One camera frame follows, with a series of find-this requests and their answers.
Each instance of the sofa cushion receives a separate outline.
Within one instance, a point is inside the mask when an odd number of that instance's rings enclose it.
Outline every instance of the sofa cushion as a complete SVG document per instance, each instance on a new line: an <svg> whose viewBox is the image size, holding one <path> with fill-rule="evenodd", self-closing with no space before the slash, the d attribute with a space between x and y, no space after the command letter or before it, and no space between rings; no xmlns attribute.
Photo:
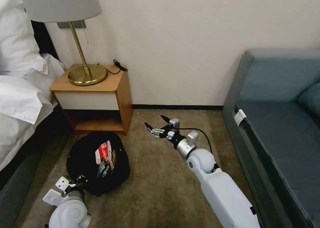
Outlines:
<svg viewBox="0 0 320 228"><path fill-rule="evenodd" d="M298 102L320 116L320 82L304 91Z"/></svg>
<svg viewBox="0 0 320 228"><path fill-rule="evenodd" d="M245 112L265 157L296 205L313 227L319 227L319 126L295 103L239 101L237 107Z"/></svg>

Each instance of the beige carpet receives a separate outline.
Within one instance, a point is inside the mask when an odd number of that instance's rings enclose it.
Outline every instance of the beige carpet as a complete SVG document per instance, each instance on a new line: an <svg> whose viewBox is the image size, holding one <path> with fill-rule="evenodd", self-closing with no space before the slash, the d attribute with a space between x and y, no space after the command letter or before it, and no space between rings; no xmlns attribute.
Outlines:
<svg viewBox="0 0 320 228"><path fill-rule="evenodd" d="M131 173L117 190L94 197L86 193L91 228L101 227L222 227L203 197L200 184L171 143L149 136L144 122L165 125L160 114L180 119L180 126L204 130L220 167L229 173L251 203L254 200L219 111L134 110L128 136L121 136ZM46 149L16 223L18 228L43 227L54 210L42 197L66 174L67 154L79 137L70 136L65 147ZM199 134L199 148L207 148Z"/></svg>

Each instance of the lamp shade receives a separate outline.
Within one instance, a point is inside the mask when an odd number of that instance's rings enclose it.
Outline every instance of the lamp shade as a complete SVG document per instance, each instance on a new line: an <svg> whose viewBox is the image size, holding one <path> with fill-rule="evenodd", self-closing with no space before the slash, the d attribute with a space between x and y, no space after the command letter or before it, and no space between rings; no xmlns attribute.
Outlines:
<svg viewBox="0 0 320 228"><path fill-rule="evenodd" d="M23 0L31 20L69 22L101 14L98 0Z"/></svg>

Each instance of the power cord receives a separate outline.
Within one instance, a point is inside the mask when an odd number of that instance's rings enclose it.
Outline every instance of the power cord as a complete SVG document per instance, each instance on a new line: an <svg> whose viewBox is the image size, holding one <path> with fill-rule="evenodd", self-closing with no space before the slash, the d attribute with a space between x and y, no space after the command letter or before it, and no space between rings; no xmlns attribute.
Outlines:
<svg viewBox="0 0 320 228"><path fill-rule="evenodd" d="M124 72L128 72L128 69L125 68L125 67L122 67L121 64L120 64L117 60L114 59L113 62L114 62L114 65L119 68L119 71L116 72L116 73L113 73L113 72L111 72L110 70L108 70L108 69L106 68L106 70L107 70L109 73L111 73L111 74L118 74L121 70L124 71Z"/></svg>
<svg viewBox="0 0 320 228"><path fill-rule="evenodd" d="M208 136L206 135L206 133L204 131L202 131L201 129L198 129L198 128L178 128L178 129L175 128L175 129L176 130L198 130L198 131L200 131L206 137L206 139L208 141L208 144L209 144L210 152L211 152L211 154L213 154L212 153L212 147L211 147L211 144L210 144L210 140L209 140Z"/></svg>

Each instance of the white drawer front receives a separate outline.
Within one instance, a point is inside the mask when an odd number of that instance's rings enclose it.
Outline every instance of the white drawer front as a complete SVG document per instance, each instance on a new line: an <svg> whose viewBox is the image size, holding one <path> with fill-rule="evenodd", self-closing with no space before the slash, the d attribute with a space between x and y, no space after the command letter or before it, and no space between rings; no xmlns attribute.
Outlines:
<svg viewBox="0 0 320 228"><path fill-rule="evenodd" d="M119 110L115 93L56 92L63 109Z"/></svg>

